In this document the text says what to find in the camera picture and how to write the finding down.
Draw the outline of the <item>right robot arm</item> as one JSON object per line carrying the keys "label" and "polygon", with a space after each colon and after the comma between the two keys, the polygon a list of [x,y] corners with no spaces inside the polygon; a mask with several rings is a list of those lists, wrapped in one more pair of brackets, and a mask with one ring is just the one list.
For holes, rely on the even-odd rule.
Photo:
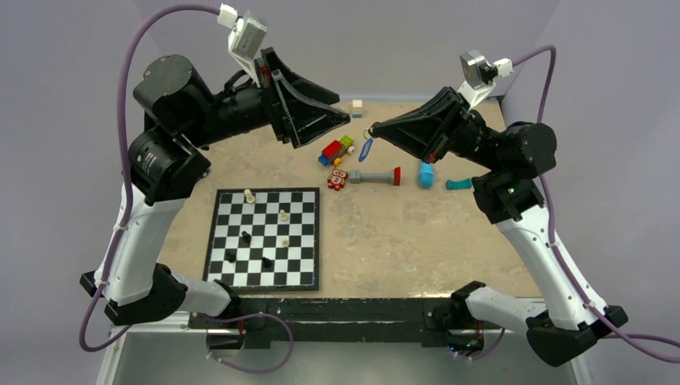
{"label": "right robot arm", "polygon": [[557,138],[549,126],[518,122],[498,132],[444,87],[421,107],[372,124],[368,133],[429,164],[453,153],[484,167],[485,174],[472,179],[476,205],[520,255],[543,297],[536,304],[471,282],[451,295],[441,326],[494,323],[522,334],[539,359],[559,367],[627,322],[625,311],[607,304],[575,266],[535,184],[556,165]]}

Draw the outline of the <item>black white chessboard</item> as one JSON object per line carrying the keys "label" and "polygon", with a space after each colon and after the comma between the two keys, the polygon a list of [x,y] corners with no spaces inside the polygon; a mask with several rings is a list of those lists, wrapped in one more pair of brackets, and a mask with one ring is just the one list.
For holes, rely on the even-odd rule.
{"label": "black white chessboard", "polygon": [[[216,193],[204,264],[204,280],[220,281],[244,294],[317,291],[320,288],[321,215],[318,187],[254,188],[254,204],[244,190],[224,188]],[[289,214],[281,221],[279,212]],[[252,236],[245,244],[241,232]],[[283,247],[283,238],[290,246]],[[225,260],[225,251],[237,255]],[[273,261],[263,269],[261,259]]]}

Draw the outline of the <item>white blue small cube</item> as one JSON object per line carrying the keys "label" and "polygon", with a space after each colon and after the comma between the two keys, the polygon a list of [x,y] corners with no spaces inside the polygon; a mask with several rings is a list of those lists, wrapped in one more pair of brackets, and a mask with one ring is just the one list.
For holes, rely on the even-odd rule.
{"label": "white blue small cube", "polygon": [[353,99],[351,101],[351,115],[355,119],[363,117],[363,102],[361,99]]}

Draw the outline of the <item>black base frame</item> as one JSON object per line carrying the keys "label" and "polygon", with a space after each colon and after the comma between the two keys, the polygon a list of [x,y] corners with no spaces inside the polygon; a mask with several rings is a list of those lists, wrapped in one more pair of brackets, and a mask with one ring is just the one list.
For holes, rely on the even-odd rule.
{"label": "black base frame", "polygon": [[275,342],[384,342],[446,347],[475,355],[491,345],[490,322],[466,318],[450,298],[245,298],[248,320],[193,314],[192,329],[214,330],[212,349],[269,349]]}

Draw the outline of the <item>white chess piece top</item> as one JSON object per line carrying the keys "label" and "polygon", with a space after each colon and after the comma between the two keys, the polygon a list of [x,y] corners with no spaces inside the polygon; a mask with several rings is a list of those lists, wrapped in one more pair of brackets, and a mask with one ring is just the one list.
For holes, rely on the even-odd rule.
{"label": "white chess piece top", "polygon": [[252,191],[250,189],[246,189],[244,191],[244,197],[245,197],[245,201],[248,204],[254,204],[256,202],[256,197],[254,196],[254,194],[252,193]]}

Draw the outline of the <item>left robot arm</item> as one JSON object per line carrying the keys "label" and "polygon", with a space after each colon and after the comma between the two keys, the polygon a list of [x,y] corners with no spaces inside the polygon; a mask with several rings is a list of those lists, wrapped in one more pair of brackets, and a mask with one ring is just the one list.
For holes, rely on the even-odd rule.
{"label": "left robot arm", "polygon": [[337,108],[337,93],[291,71],[271,48],[261,51],[253,75],[235,74],[216,94],[182,55],[152,62],[132,94],[144,110],[144,130],[123,153],[129,178],[121,224],[102,264],[81,276],[81,286],[105,301],[117,326],[181,310],[231,327],[240,298],[230,285],[182,278],[158,261],[177,213],[210,166],[202,150],[264,126],[300,148],[348,124],[350,114]]}

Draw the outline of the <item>colourful toy brick car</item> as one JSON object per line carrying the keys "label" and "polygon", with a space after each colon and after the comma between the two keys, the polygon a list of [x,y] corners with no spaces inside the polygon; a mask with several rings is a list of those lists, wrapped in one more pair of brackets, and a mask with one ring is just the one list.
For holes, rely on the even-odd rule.
{"label": "colourful toy brick car", "polygon": [[354,151],[354,140],[349,136],[343,136],[332,141],[321,151],[318,162],[324,167],[338,166],[345,155],[350,155]]}

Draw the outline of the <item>grey red toy bolt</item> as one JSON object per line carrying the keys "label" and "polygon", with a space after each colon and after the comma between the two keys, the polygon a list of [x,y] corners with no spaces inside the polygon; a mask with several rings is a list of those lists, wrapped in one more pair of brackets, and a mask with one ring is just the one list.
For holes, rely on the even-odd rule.
{"label": "grey red toy bolt", "polygon": [[352,184],[361,183],[384,183],[399,186],[401,185],[401,168],[396,167],[389,172],[361,172],[358,169],[351,170],[348,181]]}

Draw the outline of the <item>light blue cylinder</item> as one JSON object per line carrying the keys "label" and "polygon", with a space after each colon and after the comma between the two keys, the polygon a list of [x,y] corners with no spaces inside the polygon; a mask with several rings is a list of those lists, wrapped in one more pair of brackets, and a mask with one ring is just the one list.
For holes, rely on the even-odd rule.
{"label": "light blue cylinder", "polygon": [[418,185],[420,188],[429,189],[435,183],[435,174],[431,164],[421,162],[418,173]]}

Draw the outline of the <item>black chess piece left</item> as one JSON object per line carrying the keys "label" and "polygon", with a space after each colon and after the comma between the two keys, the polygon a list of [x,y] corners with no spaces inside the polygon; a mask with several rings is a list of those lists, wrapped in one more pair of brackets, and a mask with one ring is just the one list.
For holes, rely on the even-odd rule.
{"label": "black chess piece left", "polygon": [[225,251],[225,260],[228,263],[234,263],[237,260],[237,255],[230,250]]}

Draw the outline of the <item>red owl number block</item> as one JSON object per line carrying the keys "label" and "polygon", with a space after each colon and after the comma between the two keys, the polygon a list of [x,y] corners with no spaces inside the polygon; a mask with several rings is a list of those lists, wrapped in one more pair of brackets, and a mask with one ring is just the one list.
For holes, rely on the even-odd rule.
{"label": "red owl number block", "polygon": [[340,168],[334,168],[327,178],[327,187],[334,191],[340,191],[345,187],[348,172]]}

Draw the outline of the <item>teal curved piece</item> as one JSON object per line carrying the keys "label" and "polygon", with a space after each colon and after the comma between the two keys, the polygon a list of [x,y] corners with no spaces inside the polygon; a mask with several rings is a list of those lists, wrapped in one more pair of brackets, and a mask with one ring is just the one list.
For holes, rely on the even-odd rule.
{"label": "teal curved piece", "polygon": [[445,182],[445,189],[448,191],[453,190],[464,190],[472,188],[472,179],[467,178],[464,180],[447,180]]}

